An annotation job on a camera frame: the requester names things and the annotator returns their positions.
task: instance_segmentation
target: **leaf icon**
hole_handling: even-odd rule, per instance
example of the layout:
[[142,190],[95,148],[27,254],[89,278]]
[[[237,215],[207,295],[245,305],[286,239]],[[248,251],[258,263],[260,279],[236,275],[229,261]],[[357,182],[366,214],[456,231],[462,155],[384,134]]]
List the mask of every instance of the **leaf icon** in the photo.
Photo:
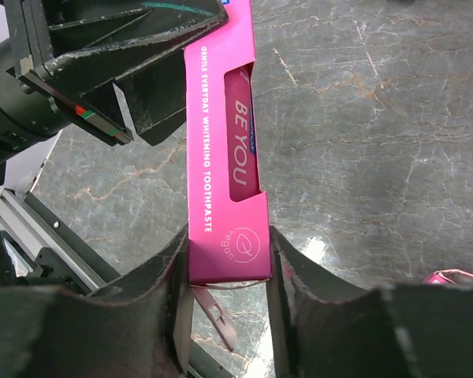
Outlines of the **leaf icon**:
[[251,241],[244,234],[238,235],[238,239],[236,240],[236,248],[241,254],[248,254],[252,257],[250,253],[252,249]]

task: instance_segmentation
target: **pink object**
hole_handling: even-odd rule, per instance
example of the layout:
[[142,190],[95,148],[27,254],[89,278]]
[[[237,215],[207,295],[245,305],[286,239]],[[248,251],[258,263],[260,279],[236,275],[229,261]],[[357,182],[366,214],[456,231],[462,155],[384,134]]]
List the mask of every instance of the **pink object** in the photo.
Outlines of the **pink object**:
[[192,290],[195,293],[196,301],[221,336],[222,342],[230,352],[233,352],[237,347],[238,335],[225,311],[215,301],[208,289],[192,287]]
[[231,1],[225,9],[228,24],[184,53],[192,284],[271,277],[268,199],[259,190],[251,104],[251,3]]
[[449,276],[456,275],[468,278],[469,280],[473,281],[472,273],[468,273],[459,269],[446,269],[431,273],[423,282],[425,284],[457,284],[456,281],[454,281],[452,278],[449,278]]

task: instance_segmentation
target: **gray marble floor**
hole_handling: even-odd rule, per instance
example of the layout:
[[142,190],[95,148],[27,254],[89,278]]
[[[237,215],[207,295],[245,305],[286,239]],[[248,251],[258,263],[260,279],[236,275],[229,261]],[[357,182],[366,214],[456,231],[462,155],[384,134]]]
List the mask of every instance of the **gray marble floor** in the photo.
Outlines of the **gray marble floor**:
[[[254,0],[254,75],[270,215],[362,287],[473,272],[473,0]],[[187,220],[185,129],[109,148],[76,128],[35,194],[120,272]],[[264,287],[218,293],[232,354],[199,309],[194,338],[238,376],[272,376]]]

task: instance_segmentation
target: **black cable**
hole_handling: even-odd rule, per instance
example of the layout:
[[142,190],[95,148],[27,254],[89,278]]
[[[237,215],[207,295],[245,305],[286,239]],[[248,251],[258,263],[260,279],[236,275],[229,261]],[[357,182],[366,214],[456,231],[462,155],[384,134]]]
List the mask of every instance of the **black cable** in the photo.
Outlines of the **black cable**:
[[28,256],[26,252],[24,252],[23,248],[14,240],[14,238],[5,230],[0,231],[0,252],[4,254],[9,254],[7,250],[7,244],[8,242],[12,248],[14,248],[17,253],[24,259],[24,262],[26,262],[30,267],[33,269],[36,267],[36,263]]

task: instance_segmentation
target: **circular logo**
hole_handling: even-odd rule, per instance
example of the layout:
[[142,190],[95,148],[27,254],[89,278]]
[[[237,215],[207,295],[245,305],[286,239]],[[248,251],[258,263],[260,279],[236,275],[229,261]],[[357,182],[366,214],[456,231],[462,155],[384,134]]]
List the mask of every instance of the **circular logo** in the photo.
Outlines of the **circular logo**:
[[228,232],[221,245],[224,247],[226,257],[239,264],[253,261],[261,251],[258,234],[246,227],[235,228],[234,231]]

